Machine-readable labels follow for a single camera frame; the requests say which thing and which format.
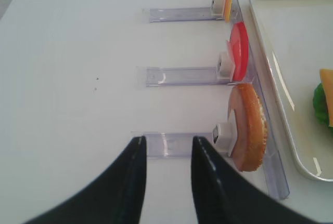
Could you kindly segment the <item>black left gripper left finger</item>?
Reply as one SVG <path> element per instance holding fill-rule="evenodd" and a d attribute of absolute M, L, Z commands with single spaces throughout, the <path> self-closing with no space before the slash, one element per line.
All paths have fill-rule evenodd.
<path fill-rule="evenodd" d="M 29 223 L 139 223 L 147 179 L 147 141 L 134 137 L 86 188 Z"/>

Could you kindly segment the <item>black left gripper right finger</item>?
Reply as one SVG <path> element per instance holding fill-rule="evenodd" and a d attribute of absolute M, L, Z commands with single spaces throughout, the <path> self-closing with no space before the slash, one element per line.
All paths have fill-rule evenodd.
<path fill-rule="evenodd" d="M 191 189 L 199 223 L 313 223 L 267 196 L 195 136 Z"/>

